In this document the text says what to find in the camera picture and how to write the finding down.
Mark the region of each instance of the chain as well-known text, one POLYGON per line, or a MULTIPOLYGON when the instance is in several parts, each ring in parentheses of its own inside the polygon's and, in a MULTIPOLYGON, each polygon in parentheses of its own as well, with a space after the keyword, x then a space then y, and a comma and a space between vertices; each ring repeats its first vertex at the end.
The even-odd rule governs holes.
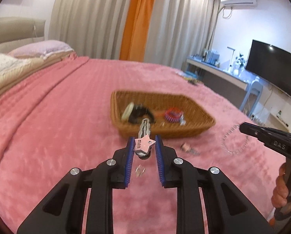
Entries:
POLYGON ((244 144, 243 144, 243 146, 240 148, 240 149, 238 149, 238 150, 235 150, 235 151, 231 151, 231 150, 228 150, 227 149, 227 147, 226 147, 226 145, 225 145, 225 140, 226 140, 226 138, 234 131, 234 130, 236 130, 236 129, 238 129, 240 127, 240 125, 234 125, 230 130, 229 130, 229 132, 227 132, 225 135, 224 135, 224 137, 222 138, 222 147, 224 148, 224 150, 225 150, 225 152, 227 153, 227 154, 229 154, 229 155, 237 155, 237 154, 239 154, 239 153, 241 153, 245 148, 246 148, 246 146, 247 146, 247 143, 248 143, 248 135, 246 135, 246 137, 245 137, 245 142, 244 142, 244 144))

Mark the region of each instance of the television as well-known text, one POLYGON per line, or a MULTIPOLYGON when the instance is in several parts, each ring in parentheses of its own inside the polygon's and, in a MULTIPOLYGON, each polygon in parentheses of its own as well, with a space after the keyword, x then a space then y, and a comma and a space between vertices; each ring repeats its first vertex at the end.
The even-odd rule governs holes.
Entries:
POLYGON ((253 40, 246 70, 291 96, 291 53, 253 40))

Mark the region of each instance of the pink pillow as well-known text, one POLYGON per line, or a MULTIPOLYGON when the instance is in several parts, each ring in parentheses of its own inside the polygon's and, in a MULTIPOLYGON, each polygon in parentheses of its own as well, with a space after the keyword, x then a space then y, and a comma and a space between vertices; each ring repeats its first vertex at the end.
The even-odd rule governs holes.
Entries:
POLYGON ((8 55, 17 58, 41 57, 45 59, 52 54, 68 51, 74 51, 68 44, 58 40, 46 40, 19 47, 8 55))

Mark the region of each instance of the white wall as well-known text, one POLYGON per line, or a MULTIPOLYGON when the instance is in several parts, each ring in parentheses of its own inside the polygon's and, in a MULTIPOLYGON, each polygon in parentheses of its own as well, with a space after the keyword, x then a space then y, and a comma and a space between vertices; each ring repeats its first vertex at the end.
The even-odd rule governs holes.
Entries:
MULTIPOLYGON (((272 44, 291 53, 291 4, 288 0, 257 0, 258 6, 246 10, 234 10, 230 19, 223 19, 221 12, 214 36, 213 48, 220 53, 221 63, 227 65, 232 51, 227 46, 236 49, 235 57, 242 52, 248 57, 252 40, 272 44)), ((271 91, 264 87, 260 103, 254 113, 262 110, 263 104, 271 91)), ((269 112, 282 110, 282 118, 290 126, 291 132, 291 99, 277 89, 273 90, 265 109, 260 114, 261 120, 268 119, 269 112)))
POLYGON ((46 19, 45 38, 47 39, 54 2, 55 0, 3 0, 0 4, 0 17, 46 19))

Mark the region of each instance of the headboard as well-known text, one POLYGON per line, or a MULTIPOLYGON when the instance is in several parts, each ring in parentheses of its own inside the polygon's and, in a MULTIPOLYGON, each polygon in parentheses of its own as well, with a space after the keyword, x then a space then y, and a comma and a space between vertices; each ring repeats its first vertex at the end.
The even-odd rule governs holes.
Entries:
POLYGON ((8 53, 15 48, 44 40, 45 20, 1 17, 0 53, 8 53))

